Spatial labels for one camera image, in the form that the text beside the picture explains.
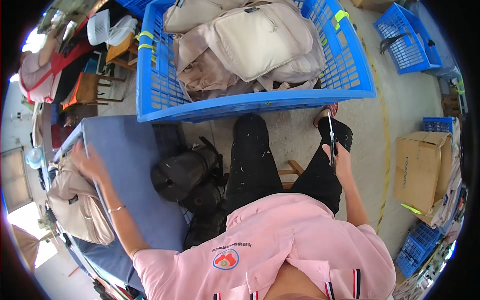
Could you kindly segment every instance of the cardboard box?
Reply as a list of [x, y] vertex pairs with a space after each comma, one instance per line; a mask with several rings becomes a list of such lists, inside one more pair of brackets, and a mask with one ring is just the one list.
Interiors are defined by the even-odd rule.
[[448, 187], [451, 147], [451, 133], [420, 131], [397, 138], [394, 197], [431, 216]]
[[351, 0], [353, 5], [372, 12], [384, 13], [393, 4], [393, 0]]

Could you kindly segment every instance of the wooden table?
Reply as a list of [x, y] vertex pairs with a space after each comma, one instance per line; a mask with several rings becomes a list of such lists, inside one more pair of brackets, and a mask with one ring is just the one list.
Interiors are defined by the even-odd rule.
[[72, 91], [67, 97], [69, 102], [68, 104], [64, 104], [62, 106], [63, 109], [66, 109], [67, 107], [74, 104], [108, 105], [108, 103], [103, 103], [99, 101], [122, 102], [123, 99], [110, 99], [110, 98], [98, 97], [97, 93], [98, 93], [99, 86], [110, 86], [110, 84], [98, 83], [100, 79], [125, 82], [125, 79], [81, 72], [80, 76], [78, 76], [78, 80], [77, 80], [77, 83], [75, 84], [75, 87], [72, 89]]
[[[119, 58], [126, 52], [129, 52], [128, 61]], [[134, 58], [134, 56], [137, 55], [138, 42], [133, 33], [130, 32], [128, 37], [124, 39], [123, 42], [121, 42], [118, 46], [109, 46], [105, 62], [113, 62], [114, 64], [124, 67], [125, 69], [136, 71], [137, 58]]]

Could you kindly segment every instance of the red apron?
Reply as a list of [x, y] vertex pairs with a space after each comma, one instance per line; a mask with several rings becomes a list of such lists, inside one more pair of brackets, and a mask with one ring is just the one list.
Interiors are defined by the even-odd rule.
[[[71, 64], [75, 59], [79, 58], [80, 56], [84, 55], [85, 53], [88, 53], [88, 52], [92, 51], [93, 49], [95, 49], [95, 47], [91, 46], [88, 43], [87, 39], [84, 39], [84, 40], [78, 42], [75, 45], [75, 47], [73, 47], [73, 49], [70, 51], [70, 53], [67, 55], [67, 57], [65, 57], [63, 54], [53, 52], [52, 55], [50, 56], [51, 69], [45, 75], [43, 75], [43, 77], [40, 78], [40, 80], [31, 89], [26, 88], [24, 80], [22, 78], [22, 68], [20, 68], [20, 70], [18, 72], [19, 75], [20, 75], [20, 82], [22, 83], [22, 87], [24, 88], [24, 90], [27, 92], [28, 103], [34, 104], [34, 102], [30, 99], [30, 92], [32, 90], [36, 89], [39, 85], [41, 85], [50, 75], [53, 74], [52, 82], [54, 82], [55, 81], [55, 76], [57, 76], [57, 74], [61, 70], [63, 70], [66, 66]], [[47, 102], [47, 103], [52, 103], [53, 102], [53, 99], [50, 97], [50, 95], [45, 97], [45, 102]]]

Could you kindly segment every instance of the logo on shirt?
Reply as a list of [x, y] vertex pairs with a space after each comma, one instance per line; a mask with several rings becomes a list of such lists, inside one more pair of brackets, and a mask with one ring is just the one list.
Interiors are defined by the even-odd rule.
[[239, 264], [239, 254], [233, 249], [227, 249], [215, 256], [213, 266], [220, 270], [231, 270]]

